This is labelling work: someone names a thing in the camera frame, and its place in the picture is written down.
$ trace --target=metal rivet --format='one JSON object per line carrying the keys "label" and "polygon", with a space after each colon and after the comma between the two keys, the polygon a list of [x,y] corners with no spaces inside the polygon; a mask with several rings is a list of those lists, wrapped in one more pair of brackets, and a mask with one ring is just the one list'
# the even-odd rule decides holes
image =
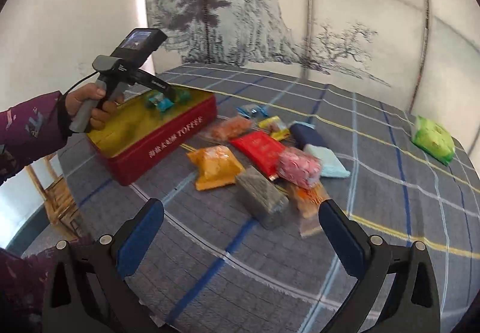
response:
{"label": "metal rivet", "polygon": [[105,234],[105,235],[100,237],[100,243],[102,245],[108,245],[110,242],[112,242],[112,236],[111,235]]}
{"label": "metal rivet", "polygon": [[418,250],[425,250],[425,244],[422,242],[422,241],[417,241],[415,243],[415,247],[418,249]]}
{"label": "metal rivet", "polygon": [[383,239],[378,235],[372,235],[370,241],[374,245],[381,245],[383,243]]}
{"label": "metal rivet", "polygon": [[67,241],[61,240],[57,242],[57,249],[62,250],[65,249],[67,246]]}

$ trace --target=table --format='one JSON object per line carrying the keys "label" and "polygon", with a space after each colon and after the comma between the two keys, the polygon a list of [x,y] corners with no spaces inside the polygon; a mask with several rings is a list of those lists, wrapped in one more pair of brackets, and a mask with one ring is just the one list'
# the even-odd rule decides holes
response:
{"label": "table", "polygon": [[[344,180],[322,179],[330,196],[369,235],[390,244],[425,242],[442,331],[460,320],[480,288],[480,180],[458,141],[455,159],[445,167],[410,142],[412,115],[269,71],[194,63],[160,77],[215,92],[220,116],[261,103],[286,123],[315,124],[352,172]],[[129,95],[141,90],[134,86]],[[128,187],[111,179],[83,134],[69,139],[59,160],[95,238],[116,232],[148,198],[162,200],[165,221],[138,271],[127,278],[159,318],[185,332],[320,331],[355,280],[323,233],[301,239],[297,223],[263,229],[237,200],[234,185],[196,191],[195,166],[185,154],[207,146],[193,137]],[[363,329],[378,317],[390,276]]]}

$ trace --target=blue gripper pad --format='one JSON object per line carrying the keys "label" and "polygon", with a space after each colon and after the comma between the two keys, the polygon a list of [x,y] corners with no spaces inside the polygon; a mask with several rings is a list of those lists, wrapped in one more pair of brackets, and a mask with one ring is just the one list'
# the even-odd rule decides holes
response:
{"label": "blue gripper pad", "polygon": [[326,202],[322,203],[318,209],[318,221],[345,271],[350,276],[361,278],[366,268],[362,248],[338,214]]}
{"label": "blue gripper pad", "polygon": [[133,275],[163,223],[165,211],[157,200],[132,230],[117,253],[117,272],[121,278]]}

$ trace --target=wooden chair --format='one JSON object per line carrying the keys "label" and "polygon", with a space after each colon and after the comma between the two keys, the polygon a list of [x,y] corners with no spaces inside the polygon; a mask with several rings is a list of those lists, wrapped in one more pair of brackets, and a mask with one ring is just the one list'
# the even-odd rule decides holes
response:
{"label": "wooden chair", "polygon": [[26,171],[43,197],[43,205],[51,225],[66,240],[71,241],[85,235],[85,231],[82,228],[83,221],[80,212],[70,194],[66,180],[63,176],[57,175],[50,163],[54,156],[55,154],[51,154],[43,158],[46,169],[54,180],[46,189],[43,188],[31,165],[26,166]]}

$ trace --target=pink package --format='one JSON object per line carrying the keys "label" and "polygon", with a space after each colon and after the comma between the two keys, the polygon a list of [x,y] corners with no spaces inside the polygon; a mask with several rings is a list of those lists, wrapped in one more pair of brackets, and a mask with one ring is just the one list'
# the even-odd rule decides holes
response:
{"label": "pink package", "polygon": [[313,188],[320,180],[320,160],[303,151],[287,147],[278,157],[278,175],[305,189]]}

